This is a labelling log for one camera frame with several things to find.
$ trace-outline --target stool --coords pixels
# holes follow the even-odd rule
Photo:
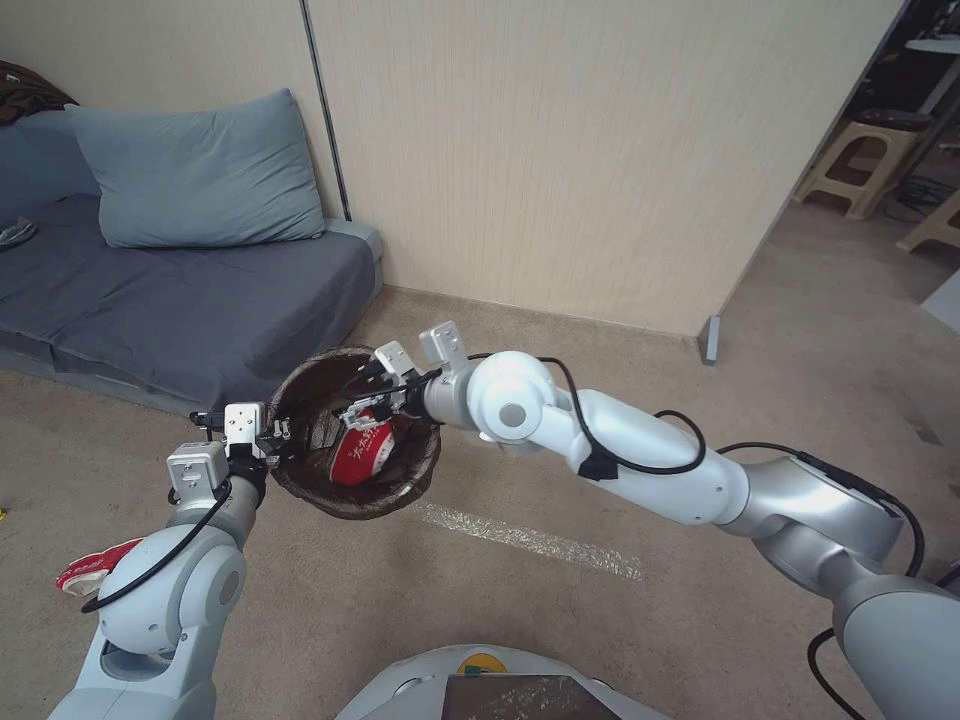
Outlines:
[[[927,219],[917,225],[909,235],[897,243],[897,247],[906,252],[913,252],[924,240],[939,240],[947,245],[960,247],[960,228],[950,224],[950,221],[960,214],[960,190],[948,197],[946,201],[934,210]]]
[[[865,220],[876,209],[884,194],[897,183],[897,171],[903,165],[914,143],[933,121],[929,115],[901,112],[899,110],[864,110],[855,120],[848,122],[807,174],[793,199],[803,202],[815,190],[839,195],[850,200],[847,217]],[[848,148],[857,140],[875,138],[884,144],[883,157],[860,185],[827,177],[839,160],[841,167],[856,154],[856,148]]]

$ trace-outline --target floor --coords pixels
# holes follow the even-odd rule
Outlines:
[[[452,318],[470,351],[559,356],[581,387],[682,410],[715,447],[815,451],[915,510],[936,576],[960,557],[960,338],[918,303],[960,257],[904,255],[893,247],[904,232],[788,208],[723,313],[715,367],[690,339],[394,289],[352,339],[416,347],[420,330]],[[161,527],[164,458],[198,436],[178,417],[9,372],[0,393],[0,716],[19,720],[67,692],[93,632],[53,577]],[[558,658],[678,718],[843,717],[804,654],[829,604],[749,543],[628,505],[556,457],[510,459],[448,430],[421,503],[431,504],[350,523],[271,486],[216,669],[219,717],[331,717],[389,663],[467,642]],[[471,537],[438,523],[444,513],[616,551],[632,570]],[[909,552],[904,538],[891,567]],[[835,648],[824,667],[877,716]]]

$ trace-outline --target gray sofa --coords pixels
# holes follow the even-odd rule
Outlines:
[[[61,112],[0,128],[0,366],[186,414],[268,399],[335,347],[380,292],[376,230],[222,249],[115,249],[99,187]]]

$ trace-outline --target beige wall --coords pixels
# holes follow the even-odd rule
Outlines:
[[[324,214],[343,216],[296,0],[0,0],[0,57],[116,110],[206,110],[289,87]]]
[[[310,0],[387,281],[696,334],[900,0]]]

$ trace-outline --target tape on floor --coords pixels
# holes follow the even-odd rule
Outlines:
[[[422,500],[414,503],[410,510],[424,522],[447,530],[510,545],[537,555],[566,560],[574,565],[603,570],[630,580],[643,580],[640,559],[625,556],[616,550],[550,535],[532,528],[510,525]]]

